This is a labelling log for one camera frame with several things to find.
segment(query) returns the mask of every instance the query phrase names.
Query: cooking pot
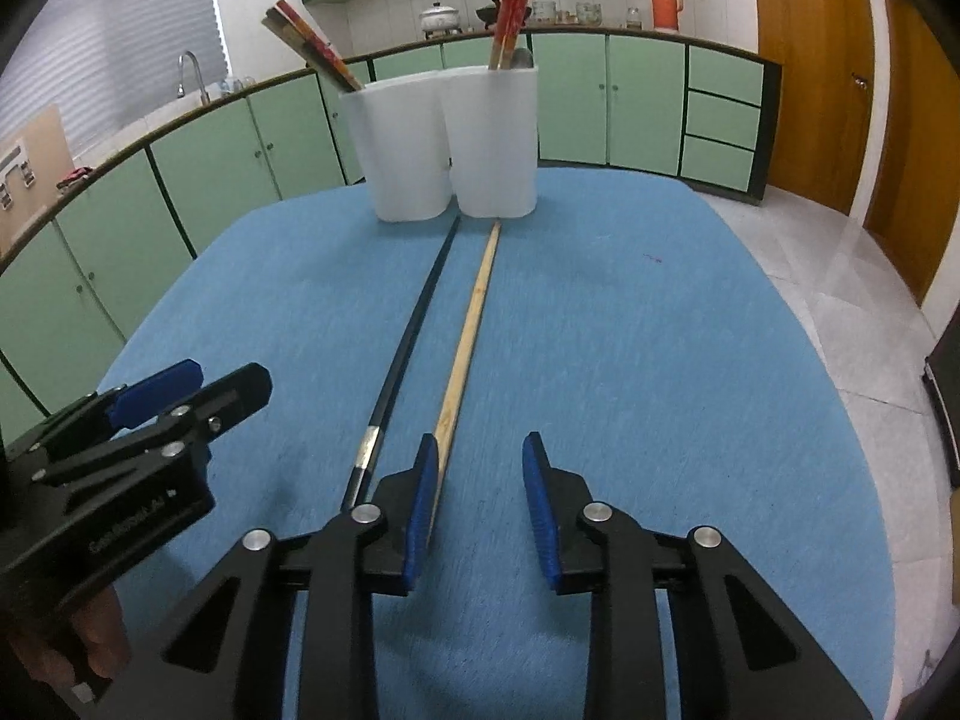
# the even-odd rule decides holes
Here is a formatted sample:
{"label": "cooking pot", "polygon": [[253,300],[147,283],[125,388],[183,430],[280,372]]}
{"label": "cooking pot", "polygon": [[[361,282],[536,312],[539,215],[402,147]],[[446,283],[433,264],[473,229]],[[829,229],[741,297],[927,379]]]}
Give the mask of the cooking pot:
{"label": "cooking pot", "polygon": [[424,32],[441,32],[445,29],[460,28],[460,11],[449,5],[434,2],[421,13],[421,29]]}

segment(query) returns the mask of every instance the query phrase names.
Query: black chopstick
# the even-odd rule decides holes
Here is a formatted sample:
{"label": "black chopstick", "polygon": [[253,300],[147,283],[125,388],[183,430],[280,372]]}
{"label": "black chopstick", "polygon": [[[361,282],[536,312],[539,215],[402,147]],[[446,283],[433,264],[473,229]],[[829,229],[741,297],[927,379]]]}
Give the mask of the black chopstick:
{"label": "black chopstick", "polygon": [[458,214],[453,220],[453,224],[450,225],[450,231],[446,234],[440,251],[437,252],[437,259],[434,260],[433,268],[427,274],[424,288],[421,290],[419,298],[416,299],[414,310],[410,314],[406,329],[400,338],[400,344],[397,345],[397,351],[394,353],[394,360],[387,370],[387,378],[383,380],[380,396],[376,399],[376,405],[370,415],[370,422],[363,433],[363,439],[360,440],[360,448],[357,450],[356,460],[354,460],[353,469],[350,471],[347,491],[344,493],[344,500],[340,504],[341,512],[349,512],[358,503],[363,503],[367,496],[367,489],[370,487],[371,479],[373,479],[373,469],[376,468],[376,459],[380,454],[380,447],[383,445],[383,436],[387,432],[387,424],[390,422],[390,415],[394,410],[395,402],[397,402],[397,394],[400,392],[403,373],[407,370],[407,362],[410,362],[416,336],[419,335],[419,330],[424,325],[426,310],[430,306],[430,300],[433,298],[435,288],[437,288],[437,282],[440,281],[440,272],[443,270],[446,255],[450,252],[453,237],[457,234],[459,226],[460,215]]}

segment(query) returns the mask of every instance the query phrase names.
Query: human hand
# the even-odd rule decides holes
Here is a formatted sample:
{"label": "human hand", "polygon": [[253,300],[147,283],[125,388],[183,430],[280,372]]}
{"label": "human hand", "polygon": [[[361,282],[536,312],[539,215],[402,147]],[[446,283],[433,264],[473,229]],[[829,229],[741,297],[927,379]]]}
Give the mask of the human hand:
{"label": "human hand", "polygon": [[[116,591],[108,587],[70,616],[70,625],[86,647],[90,668],[113,679],[130,660],[130,642]],[[54,688],[72,688],[73,666],[61,653],[36,635],[17,632],[7,636],[27,673]]]}

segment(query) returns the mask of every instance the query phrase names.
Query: utensil holder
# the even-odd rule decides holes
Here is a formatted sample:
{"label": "utensil holder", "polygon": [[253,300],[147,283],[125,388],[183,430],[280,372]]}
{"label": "utensil holder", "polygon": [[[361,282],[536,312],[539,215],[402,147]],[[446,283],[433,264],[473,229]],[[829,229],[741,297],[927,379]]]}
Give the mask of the utensil holder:
{"label": "utensil holder", "polygon": [[451,180],[471,217],[517,218],[536,207],[536,68],[440,71]]}
{"label": "utensil holder", "polygon": [[450,204],[450,151],[437,72],[376,81],[340,95],[374,213],[417,221]]}

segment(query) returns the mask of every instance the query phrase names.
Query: blue tabletop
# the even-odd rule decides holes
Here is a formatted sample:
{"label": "blue tabletop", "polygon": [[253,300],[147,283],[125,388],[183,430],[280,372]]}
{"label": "blue tabletop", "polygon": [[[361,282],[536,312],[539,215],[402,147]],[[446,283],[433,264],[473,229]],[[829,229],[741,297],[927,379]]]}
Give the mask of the blue tabletop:
{"label": "blue tabletop", "polygon": [[[683,184],[548,169],[538,191],[533,215],[503,225],[424,576],[408,599],[376,599],[381,715],[581,716],[589,599],[548,590],[523,493],[520,445],[539,430],[556,466],[641,525],[719,527],[882,717],[880,504],[803,328]],[[450,213],[378,223],[362,186],[260,209],[130,339],[104,386],[184,357],[208,381],[256,361],[275,383],[213,445],[213,513],[118,584],[134,644],[248,529],[293,536],[337,512]],[[464,220],[454,242],[378,476],[433,429],[489,229]]]}

